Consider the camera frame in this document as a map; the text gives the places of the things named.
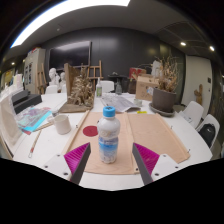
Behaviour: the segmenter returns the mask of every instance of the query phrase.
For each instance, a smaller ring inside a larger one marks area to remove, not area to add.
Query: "chair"
[[[194,128],[196,128],[201,120],[202,114],[204,112],[204,108],[196,103],[195,101],[191,101],[183,113],[192,119],[192,122],[190,123]]]
[[[114,82],[113,81],[100,81],[102,86],[102,93],[109,93],[114,90]]]
[[[51,85],[51,86],[48,86],[46,88],[45,94],[52,94],[52,93],[57,93],[57,92],[58,92],[58,86],[57,85]]]
[[[67,93],[66,84],[62,86],[61,93]]]
[[[210,147],[210,149],[211,149],[213,144],[214,144],[214,142],[215,142],[215,140],[216,140],[216,137],[218,135],[220,125],[219,125],[219,122],[211,114],[208,114],[205,117],[204,121],[196,129],[196,131],[199,132],[204,124],[213,124],[215,126],[215,137],[214,137],[214,139],[212,141],[212,144],[211,144],[211,147]]]

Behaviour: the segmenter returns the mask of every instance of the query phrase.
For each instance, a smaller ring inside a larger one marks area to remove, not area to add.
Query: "bottle cap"
[[[104,117],[114,117],[115,116],[115,107],[104,107],[103,108],[103,116]]]

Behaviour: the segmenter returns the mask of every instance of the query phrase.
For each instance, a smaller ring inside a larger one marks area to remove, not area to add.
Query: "pencil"
[[[30,150],[30,153],[29,153],[29,156],[28,156],[29,158],[32,157],[34,147],[35,147],[35,145],[36,145],[36,143],[37,143],[37,140],[38,140],[38,138],[39,138],[39,136],[40,136],[41,131],[42,131],[42,130],[39,131],[37,137],[35,138],[35,141],[34,141],[32,147],[31,147],[31,150]]]

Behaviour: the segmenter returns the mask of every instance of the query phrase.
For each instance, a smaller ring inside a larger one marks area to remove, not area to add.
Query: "white wall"
[[[212,83],[212,67],[210,60],[186,55],[186,78],[181,103],[187,106],[190,101],[196,101],[194,90],[197,89],[199,91],[199,85],[202,84],[202,106],[204,107],[202,117],[205,118],[210,106]]]

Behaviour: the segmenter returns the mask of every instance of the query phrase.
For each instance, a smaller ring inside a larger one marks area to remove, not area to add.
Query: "cardboard box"
[[[134,77],[132,77],[133,72],[138,77],[140,73],[146,73],[146,70],[145,69],[142,69],[142,68],[130,68],[129,69],[129,78],[130,79],[133,79],[134,78]]]
[[[151,74],[144,74],[144,73],[140,73],[139,76],[148,77],[148,78],[154,78],[153,75],[151,75]]]
[[[152,101],[153,88],[159,86],[159,79],[139,76],[136,85],[136,99]]]

